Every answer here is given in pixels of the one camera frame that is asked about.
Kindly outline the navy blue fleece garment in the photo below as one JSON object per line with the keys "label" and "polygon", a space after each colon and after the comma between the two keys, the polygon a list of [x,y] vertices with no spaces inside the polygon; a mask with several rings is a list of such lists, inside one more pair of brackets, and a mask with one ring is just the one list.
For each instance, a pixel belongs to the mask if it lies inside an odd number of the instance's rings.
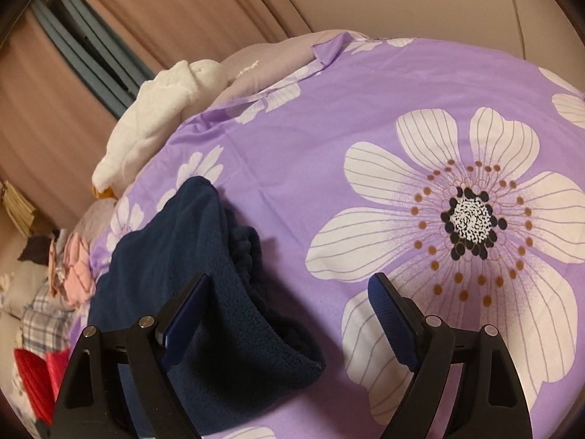
{"label": "navy blue fleece garment", "polygon": [[169,378],[188,418],[207,436],[311,386],[325,359],[301,323],[269,305],[256,230],[238,224],[215,187],[199,176],[118,243],[97,281],[88,321],[102,331],[127,328],[157,313],[197,274],[209,275],[214,291]]}

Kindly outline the pink folded clothes pile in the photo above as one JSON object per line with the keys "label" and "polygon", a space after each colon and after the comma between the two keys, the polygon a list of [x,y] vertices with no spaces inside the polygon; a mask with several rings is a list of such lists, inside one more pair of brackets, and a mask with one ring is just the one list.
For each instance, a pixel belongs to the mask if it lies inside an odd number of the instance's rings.
{"label": "pink folded clothes pile", "polygon": [[81,307],[95,294],[89,246],[76,232],[52,240],[48,261],[49,290],[68,308]]}

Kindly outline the red cloth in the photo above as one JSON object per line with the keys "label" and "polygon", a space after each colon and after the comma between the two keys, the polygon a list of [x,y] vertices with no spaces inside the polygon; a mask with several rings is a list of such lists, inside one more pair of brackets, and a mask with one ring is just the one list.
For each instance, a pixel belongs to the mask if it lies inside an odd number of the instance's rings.
{"label": "red cloth", "polygon": [[69,348],[48,352],[43,357],[25,349],[14,350],[16,368],[35,418],[47,426],[53,425],[57,398],[70,357]]}

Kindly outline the purple floral duvet cover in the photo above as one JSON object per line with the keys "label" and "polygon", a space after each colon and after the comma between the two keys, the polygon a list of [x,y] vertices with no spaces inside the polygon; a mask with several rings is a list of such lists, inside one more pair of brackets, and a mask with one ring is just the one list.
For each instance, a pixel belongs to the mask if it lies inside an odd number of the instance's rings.
{"label": "purple floral duvet cover", "polygon": [[119,200],[98,279],[203,177],[258,233],[269,305],[325,359],[311,386],[204,437],[378,437],[411,372],[372,308],[377,273],[452,327],[495,326],[533,435],[552,436],[584,386],[583,92],[473,46],[342,34],[312,50],[181,124]]}

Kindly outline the pink beige curtain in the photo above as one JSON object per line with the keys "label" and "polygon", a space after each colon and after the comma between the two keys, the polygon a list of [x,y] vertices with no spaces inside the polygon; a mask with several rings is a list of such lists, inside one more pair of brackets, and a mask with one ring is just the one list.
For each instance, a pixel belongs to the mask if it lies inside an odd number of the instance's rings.
{"label": "pink beige curtain", "polygon": [[[84,1],[153,71],[308,32],[290,0]],[[1,48],[2,179],[72,226],[92,202],[91,173],[115,122],[26,10]]]}

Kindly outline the white plush goose toy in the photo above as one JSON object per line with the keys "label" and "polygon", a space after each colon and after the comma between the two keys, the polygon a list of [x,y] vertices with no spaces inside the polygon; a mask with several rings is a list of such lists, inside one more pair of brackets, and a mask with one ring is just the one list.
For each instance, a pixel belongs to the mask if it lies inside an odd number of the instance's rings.
{"label": "white plush goose toy", "polygon": [[94,196],[121,196],[177,127],[209,107],[227,85],[227,70],[214,60],[181,60],[144,82],[92,173]]}

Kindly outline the teal window curtain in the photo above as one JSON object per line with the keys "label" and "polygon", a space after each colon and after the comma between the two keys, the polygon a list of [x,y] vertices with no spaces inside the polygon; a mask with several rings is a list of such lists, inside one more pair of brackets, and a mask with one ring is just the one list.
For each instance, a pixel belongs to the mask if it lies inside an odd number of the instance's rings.
{"label": "teal window curtain", "polygon": [[32,0],[30,9],[67,65],[119,119],[153,70],[86,0]]}

